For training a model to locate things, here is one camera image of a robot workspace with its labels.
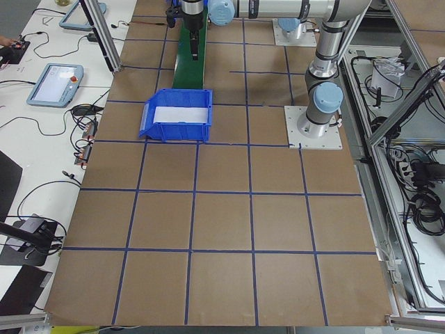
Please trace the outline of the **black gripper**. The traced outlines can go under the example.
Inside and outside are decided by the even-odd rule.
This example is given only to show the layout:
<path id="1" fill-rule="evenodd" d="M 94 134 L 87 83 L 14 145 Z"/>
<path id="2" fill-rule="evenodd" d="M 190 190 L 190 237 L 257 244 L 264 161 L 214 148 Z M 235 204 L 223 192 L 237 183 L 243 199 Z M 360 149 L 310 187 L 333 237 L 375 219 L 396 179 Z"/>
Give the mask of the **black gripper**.
<path id="1" fill-rule="evenodd" d="M 191 15 L 183 12 L 184 27 L 190 31 L 189 42 L 193 61 L 199 59 L 199 30 L 203 27 L 203 12 Z"/>

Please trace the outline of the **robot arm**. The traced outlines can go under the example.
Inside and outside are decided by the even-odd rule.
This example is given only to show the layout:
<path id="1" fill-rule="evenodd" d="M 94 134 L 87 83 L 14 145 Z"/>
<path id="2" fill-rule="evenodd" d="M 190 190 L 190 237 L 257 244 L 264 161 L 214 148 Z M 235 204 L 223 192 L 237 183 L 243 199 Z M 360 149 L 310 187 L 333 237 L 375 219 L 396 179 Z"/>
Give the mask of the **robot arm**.
<path id="1" fill-rule="evenodd" d="M 327 74 L 327 62 L 338 59 L 340 42 L 347 23 L 366 12 L 369 1 L 175 1 L 165 12 L 170 28 L 182 18 L 190 31 L 191 54 L 198 59 L 198 31 L 206 18 L 218 26 L 228 25 L 235 18 L 309 18 L 322 19 L 320 39 L 316 47 L 313 71 Z"/>
<path id="2" fill-rule="evenodd" d="M 315 57 L 305 74 L 309 103 L 286 106 L 286 127 L 290 146 L 313 143 L 317 148 L 334 135 L 334 115 L 343 102 L 343 91 L 334 81 L 339 73 L 338 59 L 347 21 L 321 22 Z"/>

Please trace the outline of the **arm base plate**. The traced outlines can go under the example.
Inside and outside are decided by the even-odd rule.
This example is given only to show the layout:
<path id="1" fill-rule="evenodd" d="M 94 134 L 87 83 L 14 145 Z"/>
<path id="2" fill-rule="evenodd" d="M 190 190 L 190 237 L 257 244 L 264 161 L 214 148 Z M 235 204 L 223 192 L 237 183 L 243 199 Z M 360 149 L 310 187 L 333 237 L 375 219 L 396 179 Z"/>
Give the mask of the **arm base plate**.
<path id="1" fill-rule="evenodd" d="M 331 127 L 335 117 L 325 125 L 315 125 L 307 119 L 306 106 L 285 106 L 287 138 L 290 148 L 303 150 L 342 150 L 337 125 Z"/>
<path id="2" fill-rule="evenodd" d="M 315 47 L 315 24 L 295 18 L 273 19 L 275 44 L 279 46 Z"/>

